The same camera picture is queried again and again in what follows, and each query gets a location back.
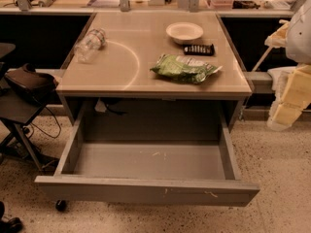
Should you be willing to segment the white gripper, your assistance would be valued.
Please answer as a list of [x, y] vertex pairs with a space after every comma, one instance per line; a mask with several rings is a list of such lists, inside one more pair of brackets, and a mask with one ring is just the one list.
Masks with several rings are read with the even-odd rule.
[[[281, 26], [269, 35], [264, 44], [272, 48], [284, 48], [287, 44], [289, 22], [280, 20]], [[275, 131], [290, 128], [311, 103], [311, 65], [298, 65], [289, 75], [281, 101], [273, 102], [269, 110], [267, 126]]]

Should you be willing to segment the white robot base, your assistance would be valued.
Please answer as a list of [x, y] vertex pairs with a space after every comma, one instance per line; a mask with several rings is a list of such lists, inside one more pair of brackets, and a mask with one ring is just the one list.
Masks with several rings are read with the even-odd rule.
[[281, 90], [287, 83], [288, 74], [294, 70], [294, 66], [272, 68], [267, 71], [272, 78], [272, 90]]

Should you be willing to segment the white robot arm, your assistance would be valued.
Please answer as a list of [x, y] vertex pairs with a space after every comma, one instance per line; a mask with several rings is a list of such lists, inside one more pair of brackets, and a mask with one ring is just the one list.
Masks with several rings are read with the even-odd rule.
[[264, 43], [283, 47], [286, 57], [297, 63], [290, 73], [281, 72], [269, 111], [267, 126], [282, 131], [290, 128], [311, 103], [311, 0], [306, 0]]

